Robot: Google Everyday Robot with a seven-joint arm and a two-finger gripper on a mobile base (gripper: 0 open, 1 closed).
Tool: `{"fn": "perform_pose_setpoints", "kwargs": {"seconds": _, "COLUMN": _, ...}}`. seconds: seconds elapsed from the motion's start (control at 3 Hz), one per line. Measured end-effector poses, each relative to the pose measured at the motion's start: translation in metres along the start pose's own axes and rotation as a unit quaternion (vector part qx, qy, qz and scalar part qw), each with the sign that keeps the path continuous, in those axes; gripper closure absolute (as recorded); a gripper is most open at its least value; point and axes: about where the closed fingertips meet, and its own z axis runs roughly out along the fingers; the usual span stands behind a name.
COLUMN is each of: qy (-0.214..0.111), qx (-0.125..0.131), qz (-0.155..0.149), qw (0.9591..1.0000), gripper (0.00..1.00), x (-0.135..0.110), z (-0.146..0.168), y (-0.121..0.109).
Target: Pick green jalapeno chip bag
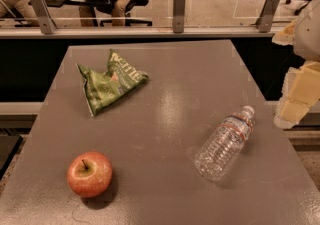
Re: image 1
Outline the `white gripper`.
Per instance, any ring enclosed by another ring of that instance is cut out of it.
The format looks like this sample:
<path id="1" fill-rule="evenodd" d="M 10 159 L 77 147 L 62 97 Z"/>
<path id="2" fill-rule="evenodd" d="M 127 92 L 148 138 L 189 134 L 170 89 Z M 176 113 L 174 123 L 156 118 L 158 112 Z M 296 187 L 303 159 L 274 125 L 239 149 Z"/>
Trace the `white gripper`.
<path id="1" fill-rule="evenodd" d="M 272 42 L 281 46 L 293 44 L 296 55 L 312 60 L 299 68 L 290 67 L 285 75 L 274 124 L 291 129 L 320 100 L 320 0 L 311 0 L 297 20 L 277 32 Z"/>

